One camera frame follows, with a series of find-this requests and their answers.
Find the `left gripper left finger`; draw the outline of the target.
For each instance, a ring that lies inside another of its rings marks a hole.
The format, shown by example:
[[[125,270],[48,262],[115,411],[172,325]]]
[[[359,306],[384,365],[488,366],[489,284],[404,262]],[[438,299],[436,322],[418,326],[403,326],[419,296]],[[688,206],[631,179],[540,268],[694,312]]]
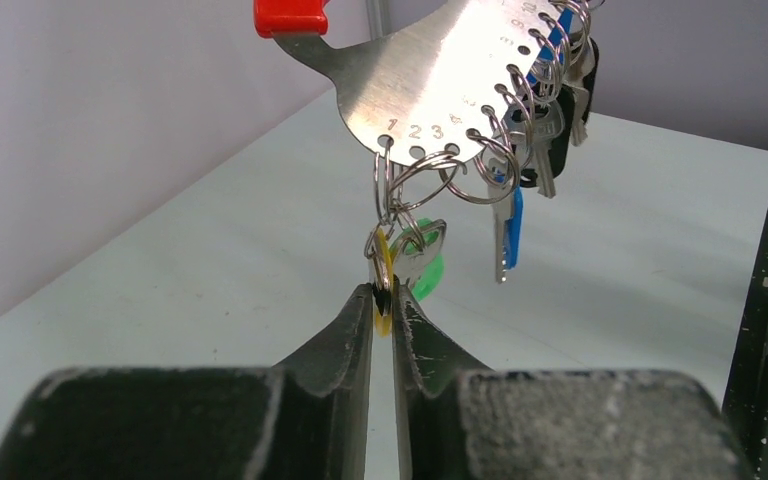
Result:
[[[360,479],[372,288],[271,367],[56,370],[0,443],[0,479]]]

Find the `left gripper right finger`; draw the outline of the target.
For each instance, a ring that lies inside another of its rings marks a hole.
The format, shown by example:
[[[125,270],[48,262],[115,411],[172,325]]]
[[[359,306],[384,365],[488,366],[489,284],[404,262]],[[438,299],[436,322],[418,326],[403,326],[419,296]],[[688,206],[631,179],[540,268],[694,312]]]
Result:
[[[392,297],[404,479],[749,479],[712,396],[669,370],[494,370]]]

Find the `yellow key tag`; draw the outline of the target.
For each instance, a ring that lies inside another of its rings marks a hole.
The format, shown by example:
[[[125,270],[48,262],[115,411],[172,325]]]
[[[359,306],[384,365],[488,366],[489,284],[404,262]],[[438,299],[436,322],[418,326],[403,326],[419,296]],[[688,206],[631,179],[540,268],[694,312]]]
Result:
[[[388,336],[392,329],[393,262],[386,234],[381,227],[370,233],[365,255],[369,261],[370,284],[373,290],[373,318],[377,333]]]

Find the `blue key tag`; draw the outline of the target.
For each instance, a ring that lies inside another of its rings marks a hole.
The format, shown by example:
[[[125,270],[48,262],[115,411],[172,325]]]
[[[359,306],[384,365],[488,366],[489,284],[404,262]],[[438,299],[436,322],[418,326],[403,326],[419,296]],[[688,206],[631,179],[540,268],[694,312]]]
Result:
[[[556,12],[549,14],[547,23],[550,31],[543,38],[537,38],[540,50],[527,74],[532,86],[560,84],[573,58],[576,9],[563,2],[554,3],[553,7]]]
[[[524,212],[522,189],[517,187],[501,203],[503,220],[503,253],[506,270],[516,267],[519,257],[522,217]]]

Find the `steel key holder red handle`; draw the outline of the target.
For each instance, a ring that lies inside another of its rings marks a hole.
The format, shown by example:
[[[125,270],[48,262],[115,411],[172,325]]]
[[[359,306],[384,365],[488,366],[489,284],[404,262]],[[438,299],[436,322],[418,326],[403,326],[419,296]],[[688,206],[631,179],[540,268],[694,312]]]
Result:
[[[411,166],[428,154],[469,160],[481,152],[479,138],[496,129],[491,115],[528,94],[537,38],[560,2],[589,27],[585,1],[448,1],[394,33],[334,48],[324,39],[323,1],[256,1],[253,14],[261,37],[334,84],[359,143]]]

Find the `black key tag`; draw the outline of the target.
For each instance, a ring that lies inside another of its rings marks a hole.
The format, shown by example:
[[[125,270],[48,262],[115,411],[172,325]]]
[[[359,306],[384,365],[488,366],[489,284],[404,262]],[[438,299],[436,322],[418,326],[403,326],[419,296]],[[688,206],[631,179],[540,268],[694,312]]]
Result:
[[[587,138],[586,123],[598,71],[600,53],[594,40],[585,40],[573,55],[578,59],[567,70],[560,93],[543,115],[550,121],[535,126],[535,134],[548,140],[544,146],[553,179],[565,169],[569,147],[580,146]]]

